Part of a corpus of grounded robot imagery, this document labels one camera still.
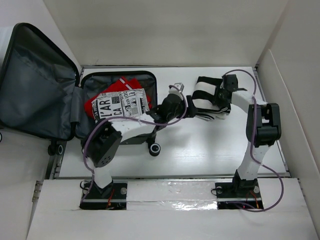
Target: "wall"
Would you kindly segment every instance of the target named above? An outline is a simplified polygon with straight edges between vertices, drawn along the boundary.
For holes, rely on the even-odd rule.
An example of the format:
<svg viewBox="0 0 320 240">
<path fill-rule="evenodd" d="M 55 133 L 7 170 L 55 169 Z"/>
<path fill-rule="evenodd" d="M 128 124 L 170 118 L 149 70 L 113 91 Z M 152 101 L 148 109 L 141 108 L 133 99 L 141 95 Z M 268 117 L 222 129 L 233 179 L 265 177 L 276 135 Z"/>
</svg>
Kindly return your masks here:
<svg viewBox="0 0 320 240">
<path fill-rule="evenodd" d="M 0 0 L 0 27 L 19 22 L 38 27 L 76 61 L 42 0 Z M 4 129 L 0 132 L 0 239 L 25 240 L 35 183 L 43 178 L 49 160 L 49 142 Z"/>
<path fill-rule="evenodd" d="M 82 65 L 254 66 L 287 0 L 44 0 Z"/>
<path fill-rule="evenodd" d="M 300 178 L 320 233 L 320 1 L 291 0 L 258 73 L 268 101 L 281 107 L 281 146 L 293 177 Z"/>
</svg>

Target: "purple cable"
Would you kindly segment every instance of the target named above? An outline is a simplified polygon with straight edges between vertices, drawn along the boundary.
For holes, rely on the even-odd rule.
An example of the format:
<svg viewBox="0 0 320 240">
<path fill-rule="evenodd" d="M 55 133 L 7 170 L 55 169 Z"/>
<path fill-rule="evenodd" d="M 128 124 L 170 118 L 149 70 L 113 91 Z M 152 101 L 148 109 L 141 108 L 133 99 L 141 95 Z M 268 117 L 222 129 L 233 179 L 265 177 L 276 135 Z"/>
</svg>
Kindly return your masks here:
<svg viewBox="0 0 320 240">
<path fill-rule="evenodd" d="M 180 90 L 174 86 L 174 85 L 170 85 L 169 88 L 174 88 L 176 89 L 178 92 L 180 92 Z M 105 124 L 107 121 L 110 121 L 110 120 L 113 120 L 113 119 L 123 119 L 123 120 L 130 120 L 130 121 L 136 121 L 136 122 L 140 122 L 140 123 L 144 123 L 144 124 L 149 124 L 149 125 L 154 125 L 154 126 L 161 126 L 161 127 L 166 127 L 166 126 L 170 126 L 170 125 L 173 125 L 173 124 L 176 124 L 178 122 L 181 121 L 181 119 L 183 119 L 187 113 L 187 100 L 185 98 L 185 96 L 183 95 L 182 92 L 180 92 L 181 96 L 182 96 L 182 99 L 183 99 L 183 102 L 184 102 L 184 112 L 183 114 L 181 115 L 180 118 L 178 118 L 176 121 L 174 122 L 171 122 L 171 123 L 155 123 L 155 122 L 151 122 L 151 121 L 146 121 L 146 120 L 140 120 L 139 118 L 134 118 L 134 117 L 126 117 L 126 116 L 112 116 L 112 117 L 108 117 L 104 120 L 102 120 L 97 126 L 95 126 L 95 128 L 92 130 L 92 132 L 90 133 L 88 139 L 86 140 L 85 142 L 85 145 L 84 145 L 84 148 L 83 148 L 83 163 L 84 163 L 84 166 L 86 167 L 86 169 L 88 169 L 91 173 L 92 173 L 92 178 L 91 178 L 91 183 L 90 183 L 90 186 L 89 188 L 87 189 L 86 193 L 84 194 L 84 196 L 82 197 L 80 203 L 82 203 L 87 195 L 89 194 L 90 190 L 92 189 L 93 185 L 94 185 L 94 180 L 95 180 L 95 171 L 94 169 L 92 169 L 91 167 L 88 166 L 88 163 L 87 163 L 87 150 L 88 150 L 88 146 L 89 146 L 89 143 L 91 142 L 92 140 L 92 137 L 93 135 L 96 133 L 96 131 L 103 125 Z"/>
<path fill-rule="evenodd" d="M 283 196 L 284 196 L 284 192 L 285 192 L 285 186 L 284 186 L 284 182 L 281 178 L 281 176 L 279 175 L 279 173 L 277 173 L 275 170 L 273 170 L 272 168 L 264 165 L 264 164 L 261 164 L 261 162 L 259 162 L 258 160 L 255 159 L 254 157 L 254 154 L 253 154 L 253 150 L 254 150 L 254 142 L 255 142 L 255 137 L 256 137 L 256 130 L 257 130 L 257 100 L 255 98 L 255 94 L 256 94 L 256 91 L 257 91 L 257 82 L 254 78 L 254 76 L 252 76 L 252 74 L 246 70 L 242 70 L 242 69 L 234 69 L 234 70 L 231 70 L 231 71 L 228 71 L 227 73 L 224 74 L 227 75 L 229 73 L 232 73 L 232 72 L 244 72 L 248 75 L 250 75 L 250 77 L 252 78 L 253 80 L 253 83 L 254 83 L 254 90 L 253 90 L 253 96 L 252 96 L 252 100 L 253 100 L 253 129 L 252 129 L 252 135 L 251 135 L 251 142 L 250 142 L 250 156 L 252 158 L 253 161 L 255 161 L 257 164 L 261 165 L 262 167 L 264 167 L 265 169 L 268 169 L 269 171 L 271 171 L 272 173 L 274 173 L 276 175 L 276 177 L 279 179 L 280 181 L 280 184 L 281 184 L 281 193 L 280 193 L 280 197 L 278 198 L 278 200 L 272 204 L 271 206 L 265 208 L 265 209 L 260 209 L 260 210 L 252 210 L 252 209 L 246 209 L 246 208 L 243 208 L 243 207 L 240 207 L 238 204 L 239 202 L 236 202 L 236 201 L 228 201 L 228 203 L 231 203 L 231 204 L 235 204 L 239 209 L 242 209 L 242 210 L 245 210 L 245 211 L 248 211 L 248 212 L 253 212 L 253 213 L 261 213 L 261 212 L 266 212 L 270 209 L 273 209 L 275 206 L 277 206 L 280 201 L 282 200 Z"/>
</svg>

